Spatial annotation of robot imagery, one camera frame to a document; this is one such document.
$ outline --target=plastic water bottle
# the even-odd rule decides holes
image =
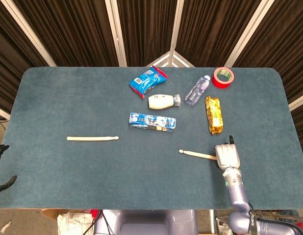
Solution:
[[[185,97],[185,102],[189,105],[194,105],[199,100],[200,96],[204,93],[209,85],[210,77],[205,75],[201,77],[195,86],[190,90],[190,92]]]

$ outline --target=blue-gray table mat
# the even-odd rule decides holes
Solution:
[[[215,68],[162,68],[168,80],[144,100],[128,83],[148,68],[32,68],[23,75],[0,162],[0,208],[225,209],[222,171],[212,160],[233,135],[249,201],[257,209],[303,208],[303,154],[279,74],[232,68],[233,84],[212,84],[195,106],[184,98]],[[180,94],[181,107],[150,110],[148,96]],[[204,99],[220,99],[224,129],[208,130]],[[129,127],[130,112],[177,119],[174,132]],[[67,141],[67,136],[119,136]]]

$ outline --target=gold wrapped snack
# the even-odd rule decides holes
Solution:
[[[212,135],[219,134],[222,132],[222,128],[224,126],[221,115],[220,101],[216,97],[210,98],[210,96],[207,96],[205,103],[209,131]]]

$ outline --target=floor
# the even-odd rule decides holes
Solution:
[[[4,128],[0,125],[0,144],[4,136]],[[231,210],[218,210],[217,216],[227,216]],[[198,210],[198,226],[200,233],[210,233],[209,210]],[[40,210],[0,210],[0,230],[11,221],[5,235],[56,235],[57,222],[43,216]]]

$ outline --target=tape roll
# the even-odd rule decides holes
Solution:
[[[227,81],[221,81],[217,76],[223,75],[227,78]],[[230,84],[234,80],[234,74],[233,72],[225,67],[216,68],[214,71],[214,75],[212,76],[212,83],[215,85],[215,87],[219,89],[224,89],[230,86]]]

